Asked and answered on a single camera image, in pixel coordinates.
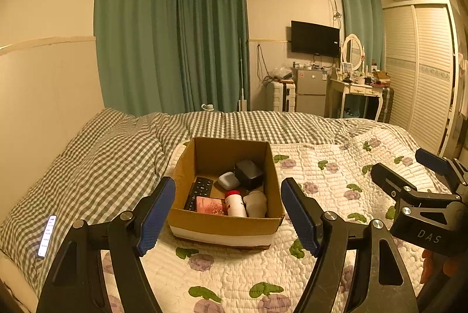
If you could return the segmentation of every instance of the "orange glove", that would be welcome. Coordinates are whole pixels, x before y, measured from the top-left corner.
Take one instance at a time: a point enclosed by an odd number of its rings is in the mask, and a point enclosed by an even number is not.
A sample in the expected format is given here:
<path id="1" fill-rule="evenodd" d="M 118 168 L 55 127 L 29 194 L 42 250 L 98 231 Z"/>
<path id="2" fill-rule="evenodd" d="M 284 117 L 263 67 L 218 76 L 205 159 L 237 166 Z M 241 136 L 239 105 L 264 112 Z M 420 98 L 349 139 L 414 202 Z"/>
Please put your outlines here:
<path id="1" fill-rule="evenodd" d="M 429 250 L 424 250 L 423 251 L 423 259 L 424 259 L 424 264 L 423 264 L 423 273 L 421 274 L 421 284 L 426 283 L 429 278 L 432 276 L 432 273 L 434 272 L 434 260 L 432 259 L 432 251 Z M 455 272 L 457 271 L 458 268 L 458 263 L 460 259 L 462 258 L 461 255 L 453 256 L 451 258 L 448 258 L 443 267 L 444 273 L 452 277 Z"/>

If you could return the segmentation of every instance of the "remote control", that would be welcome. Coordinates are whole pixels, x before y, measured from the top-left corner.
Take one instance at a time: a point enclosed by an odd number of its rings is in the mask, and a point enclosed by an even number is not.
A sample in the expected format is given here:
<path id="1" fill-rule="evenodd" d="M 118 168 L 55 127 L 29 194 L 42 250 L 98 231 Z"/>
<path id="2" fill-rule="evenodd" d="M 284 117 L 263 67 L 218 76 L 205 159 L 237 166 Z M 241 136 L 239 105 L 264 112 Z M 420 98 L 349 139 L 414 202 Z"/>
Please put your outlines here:
<path id="1" fill-rule="evenodd" d="M 189 197 L 187 198 L 187 202 L 185 203 L 184 210 L 197 211 L 197 196 L 199 195 L 201 197 L 209 197 L 212 186 L 212 180 L 204 177 L 197 177 L 197 179 L 192 185 L 192 188 L 190 189 Z"/>

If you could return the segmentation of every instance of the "red bottle cap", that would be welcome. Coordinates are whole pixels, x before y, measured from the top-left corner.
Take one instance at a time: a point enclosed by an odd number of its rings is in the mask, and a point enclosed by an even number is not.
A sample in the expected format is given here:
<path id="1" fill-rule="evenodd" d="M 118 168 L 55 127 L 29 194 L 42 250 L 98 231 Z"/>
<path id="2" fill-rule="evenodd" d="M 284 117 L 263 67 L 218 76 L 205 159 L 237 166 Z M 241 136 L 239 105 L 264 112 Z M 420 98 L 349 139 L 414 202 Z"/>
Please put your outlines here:
<path id="1" fill-rule="evenodd" d="M 228 191 L 226 194 L 224 194 L 224 198 L 228 198 L 230 195 L 233 195 L 233 194 L 238 194 L 238 195 L 240 195 L 240 191 L 238 191 L 238 190 L 230 190 L 230 191 Z"/>

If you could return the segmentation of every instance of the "smartphone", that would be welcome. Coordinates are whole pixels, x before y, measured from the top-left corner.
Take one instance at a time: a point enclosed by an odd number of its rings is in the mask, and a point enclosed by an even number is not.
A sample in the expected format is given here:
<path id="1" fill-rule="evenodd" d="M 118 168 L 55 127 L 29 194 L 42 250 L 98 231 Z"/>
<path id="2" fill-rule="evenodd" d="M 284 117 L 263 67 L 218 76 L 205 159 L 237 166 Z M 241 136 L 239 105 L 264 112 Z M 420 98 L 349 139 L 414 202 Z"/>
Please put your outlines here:
<path id="1" fill-rule="evenodd" d="M 55 219 L 57 218 L 56 215 L 51 215 L 45 225 L 44 233 L 42 234 L 41 244 L 39 245 L 39 249 L 37 250 L 37 256 L 40 258 L 44 258 L 47 252 L 47 248 L 49 246 L 49 241 L 52 236 L 52 230 L 54 229 Z"/>

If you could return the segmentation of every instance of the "curtain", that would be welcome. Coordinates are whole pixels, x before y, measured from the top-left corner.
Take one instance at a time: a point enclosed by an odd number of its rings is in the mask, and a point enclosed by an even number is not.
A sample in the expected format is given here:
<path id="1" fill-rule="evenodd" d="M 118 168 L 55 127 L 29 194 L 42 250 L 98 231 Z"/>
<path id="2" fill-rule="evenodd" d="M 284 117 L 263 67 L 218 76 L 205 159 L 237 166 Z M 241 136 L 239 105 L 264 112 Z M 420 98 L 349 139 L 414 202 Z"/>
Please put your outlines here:
<path id="1" fill-rule="evenodd" d="M 187 110 L 175 0 L 94 0 L 94 35 L 107 107 L 136 116 Z"/>
<path id="2" fill-rule="evenodd" d="M 246 0 L 177 0 L 177 31 L 189 110 L 200 110 L 203 103 L 237 110 L 241 56 L 249 100 Z"/>
<path id="3" fill-rule="evenodd" d="M 366 52 L 366 65 L 375 60 L 384 68 L 384 26 L 381 0 L 343 0 L 346 35 L 354 33 Z"/>

